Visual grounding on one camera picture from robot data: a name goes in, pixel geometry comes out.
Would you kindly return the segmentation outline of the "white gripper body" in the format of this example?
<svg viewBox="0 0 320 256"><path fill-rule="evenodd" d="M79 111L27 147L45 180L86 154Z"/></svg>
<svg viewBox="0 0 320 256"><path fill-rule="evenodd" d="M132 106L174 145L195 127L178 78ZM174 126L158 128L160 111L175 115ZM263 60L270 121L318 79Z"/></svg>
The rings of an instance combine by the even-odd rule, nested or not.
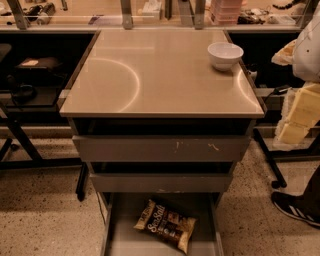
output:
<svg viewBox="0 0 320 256"><path fill-rule="evenodd" d="M320 84L305 83L295 92L293 104L285 122L313 128L320 120Z"/></svg>

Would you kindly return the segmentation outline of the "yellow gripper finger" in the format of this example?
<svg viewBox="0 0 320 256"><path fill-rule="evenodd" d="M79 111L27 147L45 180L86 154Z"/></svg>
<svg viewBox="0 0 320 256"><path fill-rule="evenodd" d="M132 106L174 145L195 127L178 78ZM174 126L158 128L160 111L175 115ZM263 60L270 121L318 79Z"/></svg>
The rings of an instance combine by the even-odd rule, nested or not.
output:
<svg viewBox="0 0 320 256"><path fill-rule="evenodd" d="M278 139L286 144L299 144L308 134L309 129L295 123L285 123Z"/></svg>

